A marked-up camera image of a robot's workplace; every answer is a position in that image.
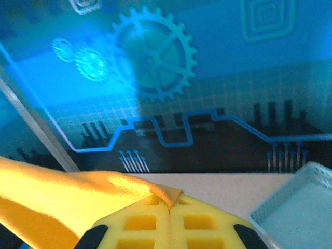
white mesh tray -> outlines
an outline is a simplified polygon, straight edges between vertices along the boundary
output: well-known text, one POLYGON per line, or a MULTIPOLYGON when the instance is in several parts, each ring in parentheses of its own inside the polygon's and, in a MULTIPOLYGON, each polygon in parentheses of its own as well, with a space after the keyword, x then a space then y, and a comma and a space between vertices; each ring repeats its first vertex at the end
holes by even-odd
POLYGON ((249 215, 269 248, 332 248, 332 171, 308 162, 249 215))

square spiral graphic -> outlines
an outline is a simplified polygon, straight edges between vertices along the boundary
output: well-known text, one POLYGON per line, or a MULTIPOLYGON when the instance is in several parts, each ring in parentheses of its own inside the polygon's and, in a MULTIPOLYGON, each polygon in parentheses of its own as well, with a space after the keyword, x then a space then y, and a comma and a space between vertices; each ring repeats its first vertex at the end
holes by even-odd
POLYGON ((295 9, 295 0, 241 0, 244 39, 260 42, 290 34, 295 9))

yellow foam block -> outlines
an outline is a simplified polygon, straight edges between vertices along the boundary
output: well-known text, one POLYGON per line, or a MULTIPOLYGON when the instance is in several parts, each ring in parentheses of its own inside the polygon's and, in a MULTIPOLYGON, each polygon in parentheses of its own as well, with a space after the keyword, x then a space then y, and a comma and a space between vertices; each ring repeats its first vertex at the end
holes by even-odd
POLYGON ((182 194, 170 211, 150 196, 93 227, 108 226, 98 249, 246 249, 235 224, 252 228, 237 216, 182 194))

white table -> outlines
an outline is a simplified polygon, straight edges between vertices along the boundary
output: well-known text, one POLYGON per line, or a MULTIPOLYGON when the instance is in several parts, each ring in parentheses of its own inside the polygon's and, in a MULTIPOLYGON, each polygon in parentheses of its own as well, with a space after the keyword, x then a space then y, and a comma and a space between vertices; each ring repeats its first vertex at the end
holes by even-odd
POLYGON ((131 174, 184 193, 247 219, 293 174, 131 174))

yellow cloth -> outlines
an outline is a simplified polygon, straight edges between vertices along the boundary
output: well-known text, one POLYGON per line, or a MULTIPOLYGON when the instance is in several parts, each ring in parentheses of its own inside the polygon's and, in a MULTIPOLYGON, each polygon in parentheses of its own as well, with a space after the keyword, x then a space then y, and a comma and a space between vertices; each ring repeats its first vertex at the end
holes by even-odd
POLYGON ((110 171, 66 173, 0 157, 0 223, 34 249, 73 249, 100 218, 182 191, 110 171))

